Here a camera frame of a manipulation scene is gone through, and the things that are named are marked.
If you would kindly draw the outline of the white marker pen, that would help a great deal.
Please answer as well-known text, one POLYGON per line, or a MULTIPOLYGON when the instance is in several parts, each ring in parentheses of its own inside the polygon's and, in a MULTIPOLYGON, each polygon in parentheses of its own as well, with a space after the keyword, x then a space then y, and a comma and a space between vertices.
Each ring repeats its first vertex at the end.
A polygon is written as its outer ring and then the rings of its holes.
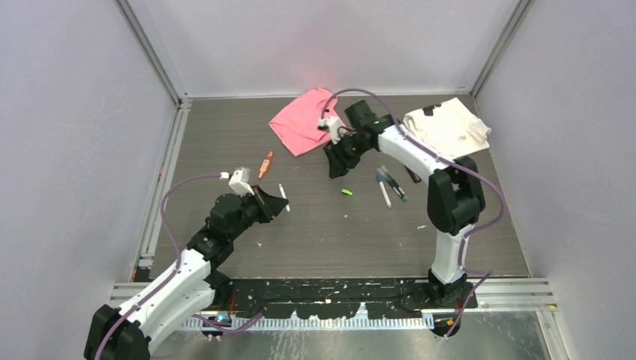
POLYGON ((290 208, 289 200, 287 199, 286 192, 284 190, 284 186, 281 183, 279 183, 278 187, 279 187, 279 191, 280 191, 280 196, 287 201, 286 206, 285 206, 285 210, 286 210, 286 212, 289 213, 291 211, 291 208, 290 208))

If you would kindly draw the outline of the black pen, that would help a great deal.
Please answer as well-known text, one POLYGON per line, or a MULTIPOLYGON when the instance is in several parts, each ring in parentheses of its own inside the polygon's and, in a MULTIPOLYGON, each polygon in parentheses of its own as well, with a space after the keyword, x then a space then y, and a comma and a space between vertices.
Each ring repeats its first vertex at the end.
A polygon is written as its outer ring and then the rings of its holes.
POLYGON ((392 177, 391 173, 388 171, 388 169, 385 166, 381 166, 380 167, 381 173, 384 176, 385 180, 390 184, 390 186, 394 189, 394 191, 400 196, 402 197, 404 195, 404 192, 402 191, 400 185, 395 181, 395 179, 392 177))

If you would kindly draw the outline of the green gel pen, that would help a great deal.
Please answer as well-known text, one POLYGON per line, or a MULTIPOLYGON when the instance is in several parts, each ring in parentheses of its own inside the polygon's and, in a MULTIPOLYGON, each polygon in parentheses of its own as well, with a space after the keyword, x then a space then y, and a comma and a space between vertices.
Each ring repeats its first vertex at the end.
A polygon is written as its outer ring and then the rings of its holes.
POLYGON ((408 200, 408 197, 406 193, 404 192, 404 190, 401 188, 401 186, 393 178, 392 174, 388 171, 388 169, 385 166, 381 166, 380 169, 382 170, 383 176, 385 180, 388 182, 388 184, 390 185, 390 187, 394 190, 394 192, 400 197, 400 199, 403 202, 406 202, 408 200))

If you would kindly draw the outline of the black green highlighter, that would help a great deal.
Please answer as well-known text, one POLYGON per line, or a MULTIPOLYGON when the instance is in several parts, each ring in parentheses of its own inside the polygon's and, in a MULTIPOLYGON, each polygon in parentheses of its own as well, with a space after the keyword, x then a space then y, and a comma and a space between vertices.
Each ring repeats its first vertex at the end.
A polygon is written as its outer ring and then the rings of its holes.
POLYGON ((422 178, 419 175, 417 175, 415 172, 413 172, 410 168, 406 167, 406 171, 414 183, 418 184, 422 182, 422 178))

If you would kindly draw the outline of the white blue marker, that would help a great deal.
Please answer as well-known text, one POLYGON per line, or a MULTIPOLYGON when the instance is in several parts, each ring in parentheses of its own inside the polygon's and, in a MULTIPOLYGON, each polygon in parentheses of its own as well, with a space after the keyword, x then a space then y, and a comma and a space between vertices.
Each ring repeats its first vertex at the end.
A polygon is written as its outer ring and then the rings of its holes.
POLYGON ((386 207, 388 209, 390 209, 392 207, 392 203, 391 203, 391 201, 389 199, 388 192, 387 192, 386 187, 384 185, 383 177, 380 174, 376 174, 376 180, 378 182, 379 189, 381 191, 381 194, 382 194, 382 197, 384 199, 385 205, 386 205, 386 207))

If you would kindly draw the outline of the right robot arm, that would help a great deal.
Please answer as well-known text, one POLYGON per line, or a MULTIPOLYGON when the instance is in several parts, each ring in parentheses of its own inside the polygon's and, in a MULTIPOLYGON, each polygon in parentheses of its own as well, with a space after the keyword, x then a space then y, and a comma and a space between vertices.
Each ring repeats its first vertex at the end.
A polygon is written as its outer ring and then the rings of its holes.
POLYGON ((471 286, 461 262, 469 232, 485 209, 485 197, 470 157, 450 159, 426 148, 391 115, 377 116, 361 100, 346 108, 351 126, 344 127, 336 112, 323 107, 318 128, 331 139, 323 150, 332 179, 345 176, 364 153, 374 149, 400 161, 427 185, 427 216, 436 228, 436 252, 424 294, 436 307, 450 307, 465 299, 471 286))

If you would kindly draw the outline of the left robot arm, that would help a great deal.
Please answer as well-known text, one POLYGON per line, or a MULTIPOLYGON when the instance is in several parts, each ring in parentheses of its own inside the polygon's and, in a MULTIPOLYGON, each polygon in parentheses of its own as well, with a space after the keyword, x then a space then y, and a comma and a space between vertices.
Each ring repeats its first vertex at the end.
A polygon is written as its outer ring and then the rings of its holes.
POLYGON ((257 185, 244 195, 220 195, 168 269, 117 307, 105 304, 94 313, 84 358, 150 359, 193 315, 207 307, 225 308, 232 286, 218 267, 233 252, 233 242, 255 223, 274 220, 288 204, 257 185))

